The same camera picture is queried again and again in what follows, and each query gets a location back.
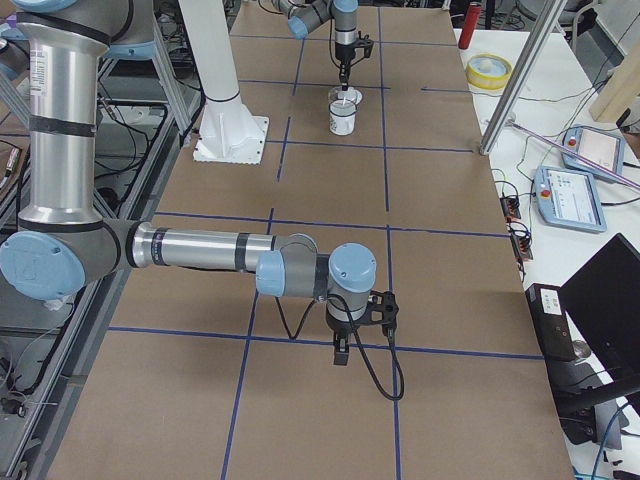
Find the orange circuit board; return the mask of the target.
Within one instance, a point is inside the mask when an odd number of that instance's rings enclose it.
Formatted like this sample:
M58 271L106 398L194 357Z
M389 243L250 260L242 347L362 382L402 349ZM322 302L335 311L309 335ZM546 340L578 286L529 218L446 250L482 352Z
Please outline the orange circuit board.
M500 204L506 220L520 220L520 199L517 195L503 195Z
M533 259L531 250L531 236L522 231L515 231L510 236L514 255L518 261L530 261Z

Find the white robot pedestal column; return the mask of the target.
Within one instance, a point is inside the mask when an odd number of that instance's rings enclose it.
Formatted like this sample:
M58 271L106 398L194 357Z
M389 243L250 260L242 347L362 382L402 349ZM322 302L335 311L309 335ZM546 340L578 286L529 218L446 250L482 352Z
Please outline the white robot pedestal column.
M194 159L257 165L269 119L252 115L241 98L223 3L184 0L179 5L205 97Z

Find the orange circuit board lower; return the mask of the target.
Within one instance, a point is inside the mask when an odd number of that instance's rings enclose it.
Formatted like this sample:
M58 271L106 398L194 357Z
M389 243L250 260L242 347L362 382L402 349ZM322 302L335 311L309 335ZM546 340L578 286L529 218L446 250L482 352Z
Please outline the orange circuit board lower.
M518 261L530 261L533 259L531 250L531 236L522 231L515 231L510 236L514 255Z

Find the white enamel cup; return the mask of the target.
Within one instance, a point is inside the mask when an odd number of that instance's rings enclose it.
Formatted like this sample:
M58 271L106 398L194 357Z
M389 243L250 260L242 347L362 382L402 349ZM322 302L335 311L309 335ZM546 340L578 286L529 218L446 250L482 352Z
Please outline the white enamel cup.
M350 135L355 128L356 114L350 117L336 117L329 112L330 132L338 136Z

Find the black desktop box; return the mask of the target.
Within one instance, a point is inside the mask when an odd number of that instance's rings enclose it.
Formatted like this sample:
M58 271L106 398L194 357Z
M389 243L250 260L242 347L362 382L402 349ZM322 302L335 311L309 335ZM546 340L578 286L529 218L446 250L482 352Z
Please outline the black desktop box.
M539 347L547 361L574 362L576 354L559 288L532 284L525 292Z

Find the red cylinder bottle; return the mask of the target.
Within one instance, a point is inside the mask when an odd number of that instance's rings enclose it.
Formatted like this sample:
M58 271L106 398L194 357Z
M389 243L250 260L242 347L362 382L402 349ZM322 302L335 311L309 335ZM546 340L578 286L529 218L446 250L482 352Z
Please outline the red cylinder bottle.
M469 3L461 34L458 39L458 48L460 50L466 50L469 48L481 13L482 4L480 2L472 1Z

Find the wooden beam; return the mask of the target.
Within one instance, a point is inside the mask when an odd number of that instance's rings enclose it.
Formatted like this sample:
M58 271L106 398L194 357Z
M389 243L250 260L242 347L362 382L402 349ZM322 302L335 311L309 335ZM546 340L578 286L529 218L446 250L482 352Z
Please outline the wooden beam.
M639 50L636 43L589 108L594 121L615 123L639 95Z

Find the pink grabber stick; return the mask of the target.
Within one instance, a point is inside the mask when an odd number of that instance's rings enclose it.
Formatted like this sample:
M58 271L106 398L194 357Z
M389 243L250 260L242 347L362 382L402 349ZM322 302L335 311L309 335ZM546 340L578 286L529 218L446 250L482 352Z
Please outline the pink grabber stick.
M564 145L554 142L550 139L547 139L546 137L524 127L521 126L517 123L515 123L513 120L509 119L506 121L505 123L506 127L511 127L514 128L516 130L522 131L524 133L526 133L529 136L532 136L534 138L536 138L537 140L540 140L543 143L546 143L547 145L551 146L552 148L556 148L557 150L561 151L562 153L565 153L566 155L568 155L569 157L575 158L577 161L581 162L583 165L586 165L600 173L603 173L605 175L608 175L609 177L613 178L617 183L620 183L622 185L625 185L635 191L639 191L640 190L640 185L637 182L634 182L618 173L612 172L612 171L608 171L606 168L602 167L601 165L593 162L592 160L590 160L587 157L584 157L582 155L580 155L577 151L572 150L570 148L565 147Z

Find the white cup lid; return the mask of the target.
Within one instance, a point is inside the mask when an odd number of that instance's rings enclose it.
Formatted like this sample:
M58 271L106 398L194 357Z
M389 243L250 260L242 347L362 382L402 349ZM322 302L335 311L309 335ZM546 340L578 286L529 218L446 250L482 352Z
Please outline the white cup lid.
M361 102L363 95L356 88L349 86L346 90L339 88L337 91L337 98L358 105Z

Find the orange circuit board upper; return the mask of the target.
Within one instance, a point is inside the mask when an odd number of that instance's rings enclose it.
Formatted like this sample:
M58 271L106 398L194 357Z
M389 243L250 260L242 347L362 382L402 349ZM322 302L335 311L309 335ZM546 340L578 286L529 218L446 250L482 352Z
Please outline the orange circuit board upper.
M500 204L506 220L520 220L520 199L517 195L503 195Z

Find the aluminium frame post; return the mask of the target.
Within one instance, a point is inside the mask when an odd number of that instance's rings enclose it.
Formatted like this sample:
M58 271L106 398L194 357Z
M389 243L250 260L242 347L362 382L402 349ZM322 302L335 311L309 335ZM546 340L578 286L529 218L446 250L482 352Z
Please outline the aluminium frame post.
M565 6L565 0L548 0L545 2L482 137L479 145L479 153L481 155L489 155L496 144Z

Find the blue teach pendant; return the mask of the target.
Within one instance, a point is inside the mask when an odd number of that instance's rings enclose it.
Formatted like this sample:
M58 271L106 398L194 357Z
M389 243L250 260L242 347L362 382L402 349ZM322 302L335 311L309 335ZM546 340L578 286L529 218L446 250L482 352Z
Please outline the blue teach pendant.
M566 168L587 171L609 182L614 178L610 175L622 173L624 160L624 141L618 135L613 135L594 127L576 125L570 128L563 138L563 145L566 148L575 150L579 155L588 158L594 163L605 168L609 173L605 174L584 164L579 159L562 154L562 160Z
M591 233L607 230L591 173L540 166L534 187L538 210L547 224Z

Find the yellow tape roll with dish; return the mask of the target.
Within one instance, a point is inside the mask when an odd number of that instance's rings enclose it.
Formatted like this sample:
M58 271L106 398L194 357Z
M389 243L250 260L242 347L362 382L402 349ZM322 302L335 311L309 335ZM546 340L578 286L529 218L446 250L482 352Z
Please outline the yellow tape roll with dish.
M472 56L466 65L469 84L483 90L501 90L509 81L513 67L511 63L494 54Z

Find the near blue teach pendant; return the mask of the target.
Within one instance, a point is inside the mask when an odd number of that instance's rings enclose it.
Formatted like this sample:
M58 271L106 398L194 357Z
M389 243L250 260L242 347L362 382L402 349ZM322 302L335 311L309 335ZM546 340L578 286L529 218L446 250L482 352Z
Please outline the near blue teach pendant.
M547 224L591 233L607 230L591 173L540 166L534 187L538 210Z

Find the black computer monitor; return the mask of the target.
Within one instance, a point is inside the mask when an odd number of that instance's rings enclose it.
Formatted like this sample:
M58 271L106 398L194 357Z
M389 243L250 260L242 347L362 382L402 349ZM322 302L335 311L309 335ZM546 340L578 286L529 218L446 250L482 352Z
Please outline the black computer monitor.
M639 252L624 235L562 285L560 301L603 366L639 371Z

